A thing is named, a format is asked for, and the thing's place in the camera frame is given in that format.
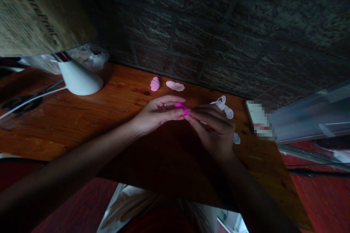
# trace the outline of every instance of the white lamp base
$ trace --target white lamp base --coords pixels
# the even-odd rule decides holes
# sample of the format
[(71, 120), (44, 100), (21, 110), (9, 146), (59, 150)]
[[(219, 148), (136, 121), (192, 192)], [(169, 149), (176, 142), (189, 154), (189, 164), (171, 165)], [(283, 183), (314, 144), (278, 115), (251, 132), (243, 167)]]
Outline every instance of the white lamp base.
[(91, 95), (103, 86), (101, 77), (74, 60), (59, 62), (67, 89), (76, 95)]

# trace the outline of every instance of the plastic bag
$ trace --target plastic bag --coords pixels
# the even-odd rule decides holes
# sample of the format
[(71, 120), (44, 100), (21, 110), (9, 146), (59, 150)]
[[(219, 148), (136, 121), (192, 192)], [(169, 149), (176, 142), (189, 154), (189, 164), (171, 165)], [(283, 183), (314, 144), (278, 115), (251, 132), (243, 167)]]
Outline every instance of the plastic bag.
[(61, 74), (58, 63), (52, 54), (24, 56), (21, 57), (21, 60), (19, 60), (18, 63), (39, 68), (47, 73), (55, 75)]
[[(85, 44), (77, 48), (69, 49), (66, 52), (72, 59), (79, 62), (91, 71), (102, 70), (103, 65), (110, 57), (103, 48), (92, 44)], [(45, 72), (55, 75), (61, 74), (58, 62), (52, 54), (24, 56), (18, 62), (20, 64), (39, 68)]]
[(67, 50), (67, 54), (91, 71), (102, 70), (109, 59), (109, 54), (103, 48), (92, 44)]

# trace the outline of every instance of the scissors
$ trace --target scissors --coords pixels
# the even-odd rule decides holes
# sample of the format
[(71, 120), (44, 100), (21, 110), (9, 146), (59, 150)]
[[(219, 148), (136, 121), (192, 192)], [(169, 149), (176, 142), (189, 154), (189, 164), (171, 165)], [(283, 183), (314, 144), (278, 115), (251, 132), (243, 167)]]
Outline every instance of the scissors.
[[(7, 101), (5, 104), (2, 105), (2, 109), (3, 110), (12, 110), (15, 107), (21, 105), (22, 103), (24, 103), (25, 101), (28, 101), (29, 99), (32, 99), (34, 97), (40, 96), (46, 92), (49, 92), (51, 89), (54, 89), (55, 87), (57, 87), (59, 84), (61, 84), (63, 82), (63, 80), (60, 80), (50, 86), (48, 86), (47, 88), (45, 88), (44, 90), (40, 91), (37, 94), (34, 95), (28, 95), (28, 96), (20, 96), (14, 99), (11, 99), (9, 101)], [(14, 114), (24, 114), (26, 112), (29, 112), (31, 110), (33, 110), (34, 108), (36, 108), (38, 105), (40, 105), (41, 101), (43, 100), (43, 98), (38, 98), (35, 99), (31, 102), (29, 102), (28, 104), (24, 105), (23, 107), (20, 107), (19, 109), (15, 110), (13, 113)]]

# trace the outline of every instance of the wood grain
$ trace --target wood grain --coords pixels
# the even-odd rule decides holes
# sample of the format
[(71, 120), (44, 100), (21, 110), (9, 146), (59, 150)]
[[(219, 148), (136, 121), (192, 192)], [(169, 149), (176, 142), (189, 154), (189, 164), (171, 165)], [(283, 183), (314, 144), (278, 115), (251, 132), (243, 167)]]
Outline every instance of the wood grain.
[[(31, 112), (2, 119), (0, 151), (51, 161), (128, 121), (155, 97), (180, 95), (187, 99), (186, 105), (197, 106), (224, 94), (187, 83), (183, 83), (184, 91), (176, 92), (165, 85), (170, 79), (161, 76), (158, 76), (161, 88), (153, 92), (149, 84), (157, 75), (111, 63), (105, 65), (102, 76), (106, 84), (96, 94), (76, 96), (68, 90), (59, 91), (44, 97), (42, 104)], [(60, 78), (43, 76), (39, 70), (29, 68), (0, 82), (0, 98), (33, 94)], [(30, 79), (32, 84), (28, 86), (20, 79)], [(8, 90), (18, 92), (8, 95)], [(243, 98), (225, 95), (226, 104), (234, 111), (233, 121), (241, 138), (240, 145), (233, 145), (234, 152), (292, 220), (300, 228), (311, 230), (276, 144), (254, 136)], [(141, 138), (99, 175), (169, 196), (237, 210), (222, 173), (186, 121), (166, 123)]]

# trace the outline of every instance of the newspaper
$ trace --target newspaper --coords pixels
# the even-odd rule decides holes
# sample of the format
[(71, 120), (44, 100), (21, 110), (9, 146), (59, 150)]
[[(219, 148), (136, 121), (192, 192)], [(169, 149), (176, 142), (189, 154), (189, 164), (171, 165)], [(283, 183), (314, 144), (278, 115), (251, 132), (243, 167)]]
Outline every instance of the newspaper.
[(60, 52), (96, 31), (76, 0), (0, 0), (0, 56)]

